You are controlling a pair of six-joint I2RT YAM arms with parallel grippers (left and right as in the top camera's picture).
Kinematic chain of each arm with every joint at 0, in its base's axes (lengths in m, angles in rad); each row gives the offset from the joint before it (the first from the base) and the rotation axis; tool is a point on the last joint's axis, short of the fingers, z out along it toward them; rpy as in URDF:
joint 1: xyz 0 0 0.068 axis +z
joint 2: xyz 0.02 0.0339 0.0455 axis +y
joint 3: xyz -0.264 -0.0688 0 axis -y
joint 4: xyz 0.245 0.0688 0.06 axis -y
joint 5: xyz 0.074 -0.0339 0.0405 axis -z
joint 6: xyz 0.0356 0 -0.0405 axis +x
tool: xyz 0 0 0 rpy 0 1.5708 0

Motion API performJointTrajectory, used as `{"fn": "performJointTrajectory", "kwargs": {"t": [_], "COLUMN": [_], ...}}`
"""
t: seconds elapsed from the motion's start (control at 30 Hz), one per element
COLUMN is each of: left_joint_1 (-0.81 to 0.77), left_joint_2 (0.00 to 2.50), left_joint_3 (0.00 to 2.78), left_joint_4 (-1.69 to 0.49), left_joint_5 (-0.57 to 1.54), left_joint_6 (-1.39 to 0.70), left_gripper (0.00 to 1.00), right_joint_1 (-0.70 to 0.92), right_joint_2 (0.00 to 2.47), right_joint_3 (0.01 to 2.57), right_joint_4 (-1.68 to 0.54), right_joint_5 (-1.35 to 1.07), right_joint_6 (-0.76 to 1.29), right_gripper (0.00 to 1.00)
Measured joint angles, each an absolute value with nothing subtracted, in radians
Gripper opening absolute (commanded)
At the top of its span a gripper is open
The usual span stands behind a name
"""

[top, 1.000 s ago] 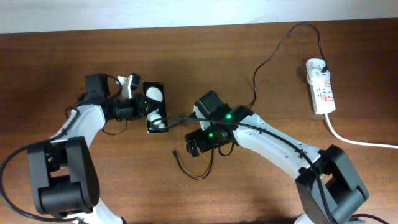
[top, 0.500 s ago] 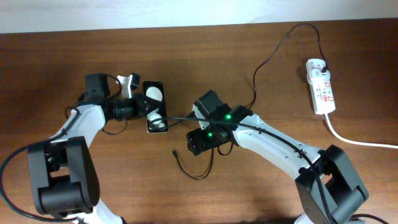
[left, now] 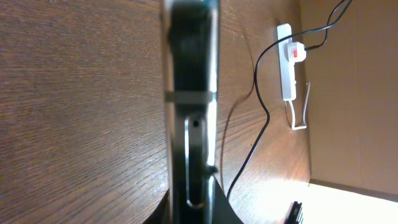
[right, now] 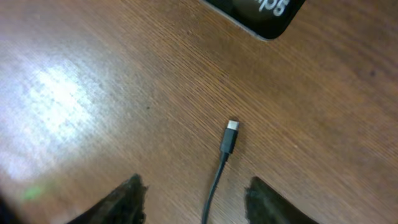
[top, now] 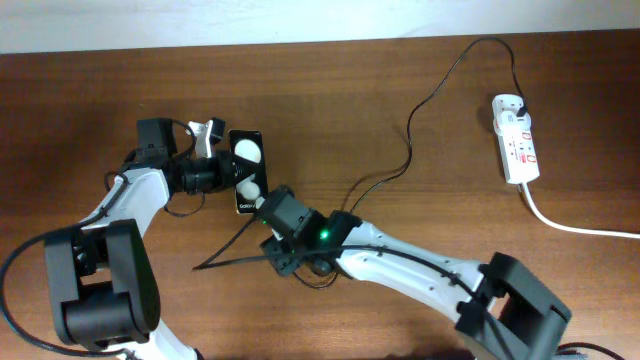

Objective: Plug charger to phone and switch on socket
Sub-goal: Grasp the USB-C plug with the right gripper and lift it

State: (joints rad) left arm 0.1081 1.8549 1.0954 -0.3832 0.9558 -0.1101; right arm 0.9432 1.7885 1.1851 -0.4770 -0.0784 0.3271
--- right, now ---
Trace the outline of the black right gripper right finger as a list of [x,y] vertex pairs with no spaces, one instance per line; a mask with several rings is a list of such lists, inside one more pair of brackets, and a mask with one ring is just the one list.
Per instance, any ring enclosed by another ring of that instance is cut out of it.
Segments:
[[318,224],[257,176],[245,191],[249,224]]

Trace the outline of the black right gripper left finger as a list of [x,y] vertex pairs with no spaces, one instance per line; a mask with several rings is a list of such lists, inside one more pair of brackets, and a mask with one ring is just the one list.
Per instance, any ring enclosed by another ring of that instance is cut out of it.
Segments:
[[142,177],[134,174],[68,224],[143,224],[147,189]]

